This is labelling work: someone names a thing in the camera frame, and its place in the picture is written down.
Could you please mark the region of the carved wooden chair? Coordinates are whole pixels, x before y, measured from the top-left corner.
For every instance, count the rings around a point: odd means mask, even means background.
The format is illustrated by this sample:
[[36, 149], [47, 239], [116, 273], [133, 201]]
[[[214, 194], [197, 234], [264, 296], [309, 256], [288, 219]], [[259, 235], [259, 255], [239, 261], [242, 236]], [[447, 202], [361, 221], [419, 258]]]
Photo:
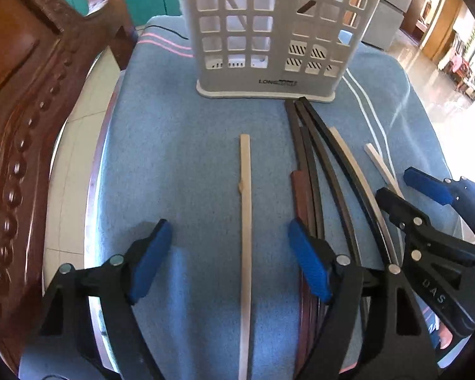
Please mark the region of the carved wooden chair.
[[125, 0], [0, 0], [0, 360], [17, 371], [40, 311], [54, 144], [95, 58], [125, 69], [137, 33]]

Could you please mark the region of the black curved chopstick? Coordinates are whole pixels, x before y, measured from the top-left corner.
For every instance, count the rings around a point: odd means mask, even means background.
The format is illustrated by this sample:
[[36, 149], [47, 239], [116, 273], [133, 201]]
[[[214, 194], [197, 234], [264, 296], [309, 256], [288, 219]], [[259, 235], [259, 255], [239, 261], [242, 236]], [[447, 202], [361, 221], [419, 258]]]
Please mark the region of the black curved chopstick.
[[358, 248], [358, 240], [356, 237], [355, 228], [352, 223], [350, 211], [343, 196], [343, 191], [340, 187], [340, 182], [328, 157], [328, 152], [326, 151], [325, 146], [322, 145], [322, 140], [319, 134], [317, 134], [317, 130], [314, 126], [312, 118], [308, 111], [306, 111], [302, 101], [300, 99], [295, 100], [294, 106], [296, 113], [302, 121], [303, 125], [301, 127], [305, 126], [310, 132], [314, 155], [317, 155], [319, 164], [321, 165], [327, 179], [328, 187], [340, 217], [340, 224], [344, 232], [350, 258], [355, 261], [358, 266], [360, 266], [362, 264], [362, 258]]

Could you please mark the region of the light wood chopstick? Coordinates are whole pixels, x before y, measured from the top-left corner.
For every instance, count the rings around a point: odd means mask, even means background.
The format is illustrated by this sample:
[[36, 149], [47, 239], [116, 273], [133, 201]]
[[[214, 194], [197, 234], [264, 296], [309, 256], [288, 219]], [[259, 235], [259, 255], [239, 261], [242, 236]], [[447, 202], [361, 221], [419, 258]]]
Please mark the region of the light wood chopstick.
[[251, 329], [251, 292], [252, 292], [252, 198], [251, 198], [251, 152], [250, 136], [241, 134], [240, 145], [240, 182], [242, 216], [242, 253], [241, 253], [241, 317], [239, 342], [238, 378], [248, 378], [250, 359]]

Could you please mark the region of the blue striped cloth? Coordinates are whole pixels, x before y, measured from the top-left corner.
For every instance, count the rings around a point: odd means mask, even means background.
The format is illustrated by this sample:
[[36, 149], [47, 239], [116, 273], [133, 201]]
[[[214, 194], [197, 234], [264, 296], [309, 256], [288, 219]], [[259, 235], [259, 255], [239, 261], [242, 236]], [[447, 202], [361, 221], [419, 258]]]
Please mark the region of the blue striped cloth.
[[[335, 100], [313, 103], [338, 129], [373, 191], [384, 182], [364, 152], [379, 141], [403, 196], [441, 232], [462, 237], [459, 216], [407, 187], [416, 167], [452, 177], [433, 126], [402, 66], [359, 45]], [[241, 286], [239, 136], [250, 135], [253, 271], [251, 379], [293, 379], [299, 266], [287, 227], [298, 164], [283, 99], [208, 99], [194, 58], [139, 42], [130, 59], [101, 165], [96, 237], [86, 266], [123, 253], [165, 218], [172, 246], [133, 308], [166, 379], [238, 379]]]

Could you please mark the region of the wooden door frame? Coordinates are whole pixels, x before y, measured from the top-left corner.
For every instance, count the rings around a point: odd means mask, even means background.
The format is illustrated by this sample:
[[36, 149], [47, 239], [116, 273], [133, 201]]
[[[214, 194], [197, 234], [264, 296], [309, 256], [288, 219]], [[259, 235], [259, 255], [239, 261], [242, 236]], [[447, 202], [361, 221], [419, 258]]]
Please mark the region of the wooden door frame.
[[411, 0], [400, 29], [437, 63], [448, 51], [462, 7], [463, 0]]

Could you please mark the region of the black outer chopstick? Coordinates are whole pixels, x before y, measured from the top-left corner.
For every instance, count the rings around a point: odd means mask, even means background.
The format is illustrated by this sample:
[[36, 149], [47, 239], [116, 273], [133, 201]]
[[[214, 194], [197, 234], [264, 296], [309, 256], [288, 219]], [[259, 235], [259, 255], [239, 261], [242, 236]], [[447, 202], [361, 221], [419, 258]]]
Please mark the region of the black outer chopstick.
[[377, 204], [377, 200], [349, 146], [334, 127], [326, 126], [313, 105], [305, 97], [294, 101], [296, 108], [307, 115], [308, 123], [313, 125], [319, 136], [325, 140], [328, 148], [338, 161], [346, 179], [364, 211], [373, 236], [378, 244], [385, 264], [400, 264], [398, 255], [386, 221]]

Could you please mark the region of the white plastic utensil holder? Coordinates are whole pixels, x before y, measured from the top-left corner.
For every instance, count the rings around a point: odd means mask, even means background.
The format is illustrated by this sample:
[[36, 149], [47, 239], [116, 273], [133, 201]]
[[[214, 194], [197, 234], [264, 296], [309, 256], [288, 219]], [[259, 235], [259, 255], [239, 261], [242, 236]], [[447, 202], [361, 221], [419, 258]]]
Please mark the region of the white plastic utensil holder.
[[331, 102], [379, 0], [179, 0], [208, 98]]

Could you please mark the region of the reddish brown chopstick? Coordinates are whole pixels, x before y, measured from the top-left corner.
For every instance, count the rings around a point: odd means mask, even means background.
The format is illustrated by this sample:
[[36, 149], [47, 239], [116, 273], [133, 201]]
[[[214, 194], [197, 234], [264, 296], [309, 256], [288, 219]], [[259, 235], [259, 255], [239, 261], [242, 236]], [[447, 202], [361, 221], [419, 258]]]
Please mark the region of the reddish brown chopstick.
[[[307, 224], [308, 220], [308, 204], [305, 187], [305, 173], [296, 170], [291, 173], [291, 183], [293, 188], [293, 203], [295, 214], [303, 222]], [[299, 317], [299, 342], [295, 359], [294, 375], [298, 375], [301, 368], [305, 364], [308, 353], [310, 351], [310, 340], [312, 334], [311, 328], [311, 293], [305, 276], [300, 273], [300, 317]]]

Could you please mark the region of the grey refrigerator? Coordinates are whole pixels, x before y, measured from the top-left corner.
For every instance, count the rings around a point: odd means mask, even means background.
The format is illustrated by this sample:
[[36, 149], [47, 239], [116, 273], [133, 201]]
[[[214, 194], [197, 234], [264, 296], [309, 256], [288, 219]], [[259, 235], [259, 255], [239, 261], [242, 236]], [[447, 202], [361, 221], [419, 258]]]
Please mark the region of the grey refrigerator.
[[380, 0], [362, 42], [387, 51], [412, 0]]

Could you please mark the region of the pale beige chopstick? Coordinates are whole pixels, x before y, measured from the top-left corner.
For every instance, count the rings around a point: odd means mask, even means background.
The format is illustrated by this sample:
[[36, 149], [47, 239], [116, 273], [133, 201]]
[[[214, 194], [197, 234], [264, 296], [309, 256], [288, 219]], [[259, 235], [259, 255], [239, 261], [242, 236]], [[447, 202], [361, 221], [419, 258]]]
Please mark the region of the pale beige chopstick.
[[383, 158], [379, 155], [379, 153], [376, 151], [376, 149], [373, 147], [372, 144], [366, 143], [364, 145], [364, 152], [368, 155], [370, 160], [372, 161], [373, 165], [376, 167], [380, 175], [382, 176], [383, 180], [385, 181], [385, 184], [387, 187], [393, 191], [394, 193], [397, 194], [397, 196], [400, 196], [403, 198], [403, 193], [399, 187], [399, 184], [393, 174], [390, 172], [388, 167], [385, 165], [385, 162], [383, 161]]

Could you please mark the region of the dark brown chopstick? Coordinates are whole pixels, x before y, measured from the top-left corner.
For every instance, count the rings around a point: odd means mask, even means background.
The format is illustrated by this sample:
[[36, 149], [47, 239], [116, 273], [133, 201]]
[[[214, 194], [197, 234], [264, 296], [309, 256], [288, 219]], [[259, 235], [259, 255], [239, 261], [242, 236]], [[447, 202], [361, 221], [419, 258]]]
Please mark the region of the dark brown chopstick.
[[[310, 232], [315, 232], [315, 215], [314, 215], [314, 208], [312, 205], [312, 197], [311, 197], [311, 186], [310, 186], [310, 179], [308, 175], [308, 167], [305, 159], [305, 148], [303, 144], [303, 140], [300, 133], [301, 123], [299, 122], [298, 114], [296, 113], [296, 109], [294, 106], [294, 101], [292, 99], [287, 99], [285, 101], [285, 108], [287, 111], [287, 117], [289, 126], [291, 129], [292, 137], [293, 137], [293, 145], [294, 151], [297, 158], [298, 169], [305, 173], [305, 187], [306, 187], [306, 196], [307, 196], [307, 204], [308, 204], [308, 220], [307, 224], [305, 225]], [[317, 316], [318, 316], [318, 300], [317, 297], [311, 294], [311, 303], [312, 303], [312, 311], [311, 311], [311, 340], [310, 340], [310, 351], [313, 345], [313, 341], [315, 340], [315, 336], [317, 334]]]

